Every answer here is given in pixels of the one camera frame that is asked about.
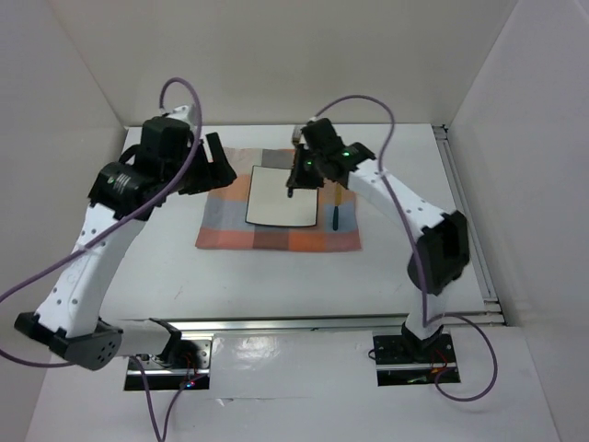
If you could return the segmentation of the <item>gold knife green handle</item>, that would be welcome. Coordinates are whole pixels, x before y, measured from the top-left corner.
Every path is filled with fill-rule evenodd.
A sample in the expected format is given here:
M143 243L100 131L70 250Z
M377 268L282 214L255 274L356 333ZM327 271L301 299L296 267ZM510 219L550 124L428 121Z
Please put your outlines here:
M332 229L338 231L340 227L340 206L342 202L342 186L339 183L335 184L334 189L334 207L332 213Z

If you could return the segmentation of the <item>square white plate black rim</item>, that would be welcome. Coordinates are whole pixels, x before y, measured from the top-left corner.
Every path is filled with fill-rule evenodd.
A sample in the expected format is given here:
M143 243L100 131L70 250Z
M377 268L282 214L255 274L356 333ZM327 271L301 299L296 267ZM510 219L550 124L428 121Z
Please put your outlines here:
M288 169L254 166L245 221L264 227L313 227L318 221L318 190L294 190L288 196Z

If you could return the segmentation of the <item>checkered orange blue cloth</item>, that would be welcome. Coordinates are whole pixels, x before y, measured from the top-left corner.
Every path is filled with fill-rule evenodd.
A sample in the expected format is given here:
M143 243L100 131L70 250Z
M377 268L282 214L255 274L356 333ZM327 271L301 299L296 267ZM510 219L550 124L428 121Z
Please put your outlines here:
M195 243L198 249L347 252L362 248L353 192L341 192L338 228L332 227L336 193L340 189L330 181L318 190L317 224L313 227L260 226L247 222L253 169L288 170L294 151L227 147L225 154L237 178L230 186L209 192Z

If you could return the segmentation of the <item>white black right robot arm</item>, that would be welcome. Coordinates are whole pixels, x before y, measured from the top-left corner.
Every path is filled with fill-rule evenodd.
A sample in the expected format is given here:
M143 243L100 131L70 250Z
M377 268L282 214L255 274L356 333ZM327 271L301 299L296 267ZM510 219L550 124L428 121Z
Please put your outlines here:
M295 142L288 195L318 189L325 180L362 196L407 234L411 247L407 274L416 298L401 326L401 349L408 359L423 360L440 339L454 282L470 262L466 217L422 199L384 167L383 152L376 155L354 143L327 157Z

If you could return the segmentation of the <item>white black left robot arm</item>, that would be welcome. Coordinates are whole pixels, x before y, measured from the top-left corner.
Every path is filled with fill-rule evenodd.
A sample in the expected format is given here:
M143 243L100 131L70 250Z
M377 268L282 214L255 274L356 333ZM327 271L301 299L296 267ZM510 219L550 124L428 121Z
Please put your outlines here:
M149 355L174 366L186 349L170 323L104 320L100 310L126 251L170 194L221 189L237 177L216 133L197 133L195 105L144 122L138 144L104 166L88 194L84 225L47 298L14 327L61 357L66 366L99 370L120 356Z

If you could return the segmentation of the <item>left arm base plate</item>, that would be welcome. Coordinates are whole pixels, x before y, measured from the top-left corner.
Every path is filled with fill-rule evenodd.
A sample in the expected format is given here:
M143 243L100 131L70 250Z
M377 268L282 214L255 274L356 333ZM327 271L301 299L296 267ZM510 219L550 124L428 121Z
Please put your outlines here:
M197 336L183 341L173 362L165 362L155 355L138 355L137 361L129 361L123 389L142 391L139 366L144 369L151 391L178 390L187 383L187 390L208 390L210 387L210 365L213 339L211 336Z

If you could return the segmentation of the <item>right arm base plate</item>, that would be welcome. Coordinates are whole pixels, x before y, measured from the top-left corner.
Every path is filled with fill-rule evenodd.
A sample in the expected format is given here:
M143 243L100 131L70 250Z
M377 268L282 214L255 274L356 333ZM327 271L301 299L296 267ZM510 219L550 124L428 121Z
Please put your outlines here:
M440 384L460 382L449 333L418 354L410 353L401 335L374 336L373 345L367 355L375 362L379 387L433 384L437 376Z

